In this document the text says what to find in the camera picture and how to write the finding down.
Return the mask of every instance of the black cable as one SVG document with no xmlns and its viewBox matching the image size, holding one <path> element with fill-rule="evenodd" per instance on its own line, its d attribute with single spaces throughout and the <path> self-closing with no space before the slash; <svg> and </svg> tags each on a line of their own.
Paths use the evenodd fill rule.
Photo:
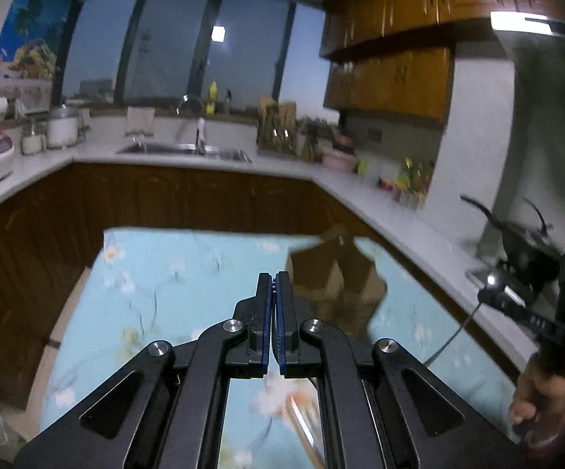
<svg viewBox="0 0 565 469">
<path fill-rule="evenodd" d="M 471 321 L 471 319 L 473 319 L 475 313 L 477 312 L 477 310 L 480 308 L 481 305 L 482 305 L 482 303 L 478 303 L 477 307 L 475 307 L 474 310 L 471 311 L 471 314 L 469 314 L 469 317 L 467 319 L 465 319 L 463 324 L 461 324 L 459 326 L 459 328 L 452 335 L 452 337 L 448 338 L 447 342 L 444 343 L 443 346 L 441 346 L 436 353 L 434 353 L 432 356 L 430 356 L 430 358 L 425 360 L 425 362 L 424 362 L 425 366 L 430 366 L 430 365 L 432 365 L 432 363 L 434 363 L 434 360 L 436 360 L 440 356 L 440 354 L 445 350 L 445 348 L 447 346 L 449 346 L 450 342 L 456 338 L 456 335 L 458 335 L 463 330 L 463 328 L 469 324 L 469 321 Z"/>
</svg>

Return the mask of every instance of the range hood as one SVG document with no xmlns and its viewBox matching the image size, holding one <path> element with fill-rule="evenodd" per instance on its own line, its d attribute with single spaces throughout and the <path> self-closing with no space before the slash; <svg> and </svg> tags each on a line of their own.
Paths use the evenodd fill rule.
<svg viewBox="0 0 565 469">
<path fill-rule="evenodd" d="M 565 109 L 565 23 L 524 12 L 491 12 L 491 27 L 533 104 Z"/>
</svg>

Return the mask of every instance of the frying pan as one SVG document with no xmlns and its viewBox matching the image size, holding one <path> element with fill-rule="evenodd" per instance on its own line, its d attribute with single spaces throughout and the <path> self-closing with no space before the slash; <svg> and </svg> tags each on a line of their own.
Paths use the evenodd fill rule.
<svg viewBox="0 0 565 469">
<path fill-rule="evenodd" d="M 524 198 L 541 220 L 541 228 L 518 224 L 517 222 L 502 222 L 491 213 L 480 201 L 461 194 L 461 199 L 475 206 L 484 213 L 493 227 L 502 232 L 502 245 L 506 252 L 509 271 L 522 283 L 532 287 L 539 294 L 543 286 L 558 278 L 560 272 L 560 249 L 551 241 L 543 215 L 533 202 Z"/>
</svg>

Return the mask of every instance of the silver screw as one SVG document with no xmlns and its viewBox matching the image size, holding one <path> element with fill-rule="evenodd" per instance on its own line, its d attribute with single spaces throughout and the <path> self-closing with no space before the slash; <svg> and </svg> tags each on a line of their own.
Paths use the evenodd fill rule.
<svg viewBox="0 0 565 469">
<path fill-rule="evenodd" d="M 381 338 L 378 340 L 378 347 L 387 354 L 393 354 L 399 349 L 399 344 L 391 338 Z"/>
<path fill-rule="evenodd" d="M 169 344 L 164 340 L 156 340 L 148 346 L 148 352 L 152 356 L 163 356 L 169 350 Z"/>
<path fill-rule="evenodd" d="M 304 327 L 312 333 L 316 333 L 324 329 L 324 323 L 319 319 L 308 319 L 304 321 Z"/>
<path fill-rule="evenodd" d="M 239 331 L 241 328 L 243 328 L 243 323 L 238 319 L 228 319 L 228 321 L 224 322 L 224 330 L 229 333 Z"/>
</svg>

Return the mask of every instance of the white countertop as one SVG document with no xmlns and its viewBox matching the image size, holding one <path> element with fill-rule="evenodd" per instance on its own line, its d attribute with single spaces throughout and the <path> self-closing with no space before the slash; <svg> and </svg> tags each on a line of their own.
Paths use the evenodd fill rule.
<svg viewBox="0 0 565 469">
<path fill-rule="evenodd" d="M 466 311 L 477 305 L 477 290 L 465 271 L 483 263 L 452 244 L 422 222 L 415 212 L 391 200 L 385 192 L 369 188 L 358 176 L 333 172 L 321 165 L 260 157 L 248 152 L 251 164 L 212 161 L 193 157 L 135 156 L 115 152 L 119 143 L 83 143 L 68 150 L 50 151 L 33 157 L 18 155 L 13 173 L 0 181 L 0 203 L 26 186 L 72 162 L 145 164 L 252 172 L 311 180 L 338 199 L 434 280 Z M 523 370 L 535 344 L 513 321 L 483 305 L 475 321 L 496 341 L 513 363 Z"/>
</svg>

